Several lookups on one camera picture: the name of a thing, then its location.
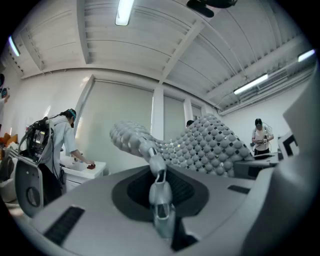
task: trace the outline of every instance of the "black ceiling mount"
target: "black ceiling mount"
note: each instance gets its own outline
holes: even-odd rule
[[[186,3],[186,6],[208,18],[212,18],[215,14],[212,10],[207,8],[207,5],[225,9],[234,6],[237,1],[238,0],[190,0]]]

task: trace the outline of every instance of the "ceiling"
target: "ceiling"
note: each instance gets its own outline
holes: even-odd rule
[[[225,110],[240,101],[234,89],[293,67],[311,49],[273,0],[239,0],[211,19],[186,2],[135,0],[128,26],[117,26],[119,0],[44,0],[12,35],[20,56],[7,44],[1,59],[22,78],[72,68],[130,72]]]

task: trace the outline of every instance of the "circular opening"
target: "circular opening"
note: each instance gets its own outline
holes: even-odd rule
[[[34,207],[40,206],[40,194],[35,187],[28,187],[26,190],[26,199],[30,205]]]

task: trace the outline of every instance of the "dark slot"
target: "dark slot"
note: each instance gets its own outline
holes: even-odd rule
[[[167,212],[165,204],[157,205],[157,208],[158,208],[158,216],[159,216],[159,218],[165,218],[165,217],[168,216],[169,213]]]
[[[248,169],[248,175],[251,176],[251,177],[256,178],[256,177],[258,177],[258,174],[262,169],[263,169],[262,167],[250,166],[249,169]]]
[[[158,183],[164,182],[164,179],[165,179],[165,171],[161,170],[161,171],[159,171],[159,179],[157,180],[157,182]]]
[[[197,242],[198,240],[194,236],[186,234],[186,229],[181,221],[181,218],[176,218],[171,248],[175,252],[178,252]]]
[[[237,185],[231,185],[228,187],[228,190],[232,190],[232,191],[242,193],[242,194],[248,194],[250,191],[250,188],[246,188],[243,186],[237,186]]]
[[[61,246],[84,212],[85,210],[79,207],[69,207],[45,232],[44,236]]]

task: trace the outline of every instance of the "white table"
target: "white table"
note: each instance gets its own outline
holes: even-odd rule
[[[80,161],[74,161],[73,157],[66,156],[64,154],[60,155],[60,163],[65,167],[62,167],[64,171],[63,181],[65,183],[65,188],[62,190],[66,193],[75,187],[98,177],[104,175],[104,170],[106,169],[105,162],[94,162],[95,168],[88,169],[88,164]]]

